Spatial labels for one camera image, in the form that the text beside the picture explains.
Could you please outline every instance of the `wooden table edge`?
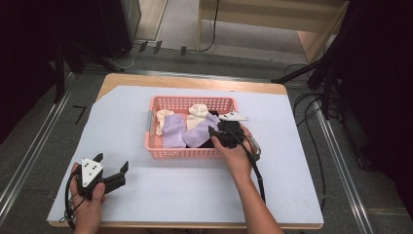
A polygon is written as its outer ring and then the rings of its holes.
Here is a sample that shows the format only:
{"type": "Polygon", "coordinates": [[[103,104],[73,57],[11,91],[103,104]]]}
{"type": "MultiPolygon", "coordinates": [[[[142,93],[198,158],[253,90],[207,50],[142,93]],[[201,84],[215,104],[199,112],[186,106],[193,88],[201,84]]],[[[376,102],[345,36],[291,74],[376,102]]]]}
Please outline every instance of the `wooden table edge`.
{"type": "Polygon", "coordinates": [[[285,86],[281,84],[206,79],[202,78],[202,76],[200,78],[187,78],[183,76],[111,73],[106,75],[96,100],[101,99],[120,85],[287,95],[285,86]]]}
{"type": "MultiPolygon", "coordinates": [[[[68,227],[66,222],[49,221],[54,227],[68,227]]],[[[187,222],[139,222],[139,221],[103,221],[100,227],[110,228],[193,228],[193,229],[244,229],[244,223],[187,223],[187,222]]],[[[317,230],[323,227],[323,223],[280,223],[281,229],[306,229],[317,230]]]]}

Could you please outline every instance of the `white table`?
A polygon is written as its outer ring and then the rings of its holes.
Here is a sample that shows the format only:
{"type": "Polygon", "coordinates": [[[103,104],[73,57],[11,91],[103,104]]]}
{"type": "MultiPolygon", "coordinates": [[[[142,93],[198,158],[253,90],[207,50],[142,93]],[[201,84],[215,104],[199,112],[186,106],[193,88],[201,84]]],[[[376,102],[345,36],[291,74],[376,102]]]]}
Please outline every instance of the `white table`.
{"type": "Polygon", "coordinates": [[[244,124],[262,148],[258,167],[273,216],[282,228],[322,227],[318,198],[283,86],[111,74],[101,90],[107,94],[100,94],[93,106],[48,216],[51,225],[65,225],[58,221],[64,211],[64,186],[72,164],[103,153],[104,177],[119,172],[127,160],[130,169],[127,184],[107,195],[102,225],[244,227],[241,201],[222,159],[155,160],[144,148],[150,98],[171,95],[234,98],[239,111],[250,119],[244,124]],[[116,87],[117,84],[128,86],[116,87]]]}

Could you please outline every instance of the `pink plastic basket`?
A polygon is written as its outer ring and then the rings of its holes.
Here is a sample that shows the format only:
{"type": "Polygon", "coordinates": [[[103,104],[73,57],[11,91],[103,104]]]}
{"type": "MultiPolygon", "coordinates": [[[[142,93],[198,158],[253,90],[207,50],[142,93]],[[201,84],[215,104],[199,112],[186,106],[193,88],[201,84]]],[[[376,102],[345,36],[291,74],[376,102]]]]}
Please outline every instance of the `pink plastic basket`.
{"type": "Polygon", "coordinates": [[[238,111],[235,100],[231,97],[183,97],[155,96],[149,105],[145,132],[145,147],[154,158],[219,158],[220,153],[214,148],[163,148],[162,137],[155,134],[158,126],[156,113],[161,109],[173,110],[182,114],[184,120],[189,115],[189,108],[194,104],[205,104],[209,111],[227,114],[238,111]]]}

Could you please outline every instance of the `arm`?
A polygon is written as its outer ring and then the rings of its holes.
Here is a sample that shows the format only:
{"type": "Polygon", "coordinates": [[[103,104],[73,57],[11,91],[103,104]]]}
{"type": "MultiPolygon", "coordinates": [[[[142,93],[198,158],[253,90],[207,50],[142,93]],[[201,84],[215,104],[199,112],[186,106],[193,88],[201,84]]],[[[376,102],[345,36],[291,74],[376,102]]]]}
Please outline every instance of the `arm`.
{"type": "MultiPolygon", "coordinates": [[[[75,163],[72,172],[79,165],[75,163]]],[[[70,193],[73,196],[73,208],[79,206],[75,211],[76,229],[75,234],[94,234],[100,225],[102,218],[102,205],[104,197],[105,185],[98,183],[94,188],[92,200],[89,201],[78,195],[76,176],[70,181],[70,193]]]]}
{"type": "MultiPolygon", "coordinates": [[[[242,128],[246,136],[251,136],[247,128],[244,126],[242,128]]],[[[251,165],[244,149],[239,145],[233,149],[225,148],[215,136],[211,139],[215,148],[224,156],[228,170],[240,194],[247,232],[249,234],[283,233],[252,182],[251,165]]],[[[244,146],[248,150],[252,150],[248,143],[244,142],[244,146]]]]}

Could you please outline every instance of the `forearm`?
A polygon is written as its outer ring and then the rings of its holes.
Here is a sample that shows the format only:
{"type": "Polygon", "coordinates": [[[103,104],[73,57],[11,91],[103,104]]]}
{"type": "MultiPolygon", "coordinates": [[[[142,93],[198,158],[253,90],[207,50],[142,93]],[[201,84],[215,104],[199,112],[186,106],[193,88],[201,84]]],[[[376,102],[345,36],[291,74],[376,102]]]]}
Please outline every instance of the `forearm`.
{"type": "Polygon", "coordinates": [[[283,233],[262,201],[252,180],[250,178],[237,179],[234,177],[234,182],[236,183],[243,204],[248,234],[283,233]]]}

